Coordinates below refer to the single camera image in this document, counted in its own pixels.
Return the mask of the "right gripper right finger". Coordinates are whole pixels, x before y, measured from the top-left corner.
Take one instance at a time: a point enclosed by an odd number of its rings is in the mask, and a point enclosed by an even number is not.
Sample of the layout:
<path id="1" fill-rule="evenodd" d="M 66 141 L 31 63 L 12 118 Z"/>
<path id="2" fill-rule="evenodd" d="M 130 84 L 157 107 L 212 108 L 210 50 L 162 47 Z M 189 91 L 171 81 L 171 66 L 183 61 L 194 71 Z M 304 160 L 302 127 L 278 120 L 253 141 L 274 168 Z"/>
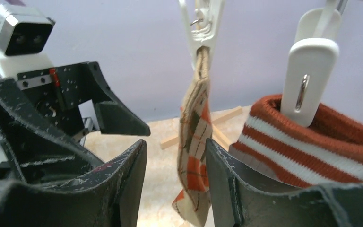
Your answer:
<path id="1" fill-rule="evenodd" d="M 217 227 L 363 227 L 363 183 L 300 189 L 271 179 L 206 141 Z"/>

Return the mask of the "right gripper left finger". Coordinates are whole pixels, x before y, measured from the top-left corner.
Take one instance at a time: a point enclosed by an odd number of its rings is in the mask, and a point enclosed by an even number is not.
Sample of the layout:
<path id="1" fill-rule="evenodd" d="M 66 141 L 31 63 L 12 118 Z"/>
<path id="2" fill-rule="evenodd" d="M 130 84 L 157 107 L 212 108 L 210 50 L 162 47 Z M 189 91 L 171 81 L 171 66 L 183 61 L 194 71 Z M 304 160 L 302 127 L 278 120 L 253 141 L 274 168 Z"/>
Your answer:
<path id="1" fill-rule="evenodd" d="M 0 180 L 0 227 L 134 227 L 147 143 L 61 185 L 42 188 Z"/>

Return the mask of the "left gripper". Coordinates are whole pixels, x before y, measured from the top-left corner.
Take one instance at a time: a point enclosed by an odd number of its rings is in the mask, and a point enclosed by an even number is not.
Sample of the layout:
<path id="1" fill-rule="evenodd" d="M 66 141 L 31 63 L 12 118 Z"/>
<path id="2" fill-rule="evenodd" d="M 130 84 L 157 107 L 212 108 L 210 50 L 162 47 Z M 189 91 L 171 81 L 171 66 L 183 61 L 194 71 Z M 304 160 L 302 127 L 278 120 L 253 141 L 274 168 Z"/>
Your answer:
<path id="1" fill-rule="evenodd" d="M 103 164 L 71 138 L 91 130 L 79 109 L 90 98 L 102 134 L 151 134 L 150 127 L 111 91 L 97 62 L 21 72 L 17 84 L 0 79 L 0 145 L 17 179 L 61 182 Z"/>

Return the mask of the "argyle patterned sock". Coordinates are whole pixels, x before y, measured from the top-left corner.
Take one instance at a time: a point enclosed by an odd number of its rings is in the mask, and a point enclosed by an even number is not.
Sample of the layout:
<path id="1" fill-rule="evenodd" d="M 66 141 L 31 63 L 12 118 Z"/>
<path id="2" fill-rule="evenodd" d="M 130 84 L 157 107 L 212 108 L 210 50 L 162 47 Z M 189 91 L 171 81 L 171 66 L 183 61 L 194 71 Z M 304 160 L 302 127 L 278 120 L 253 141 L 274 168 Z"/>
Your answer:
<path id="1" fill-rule="evenodd" d="M 196 227 L 205 225 L 211 206 L 205 156 L 205 143 L 213 132 L 209 90 L 209 48 L 201 47 L 181 106 L 177 174 L 182 190 L 172 204 L 181 218 Z"/>

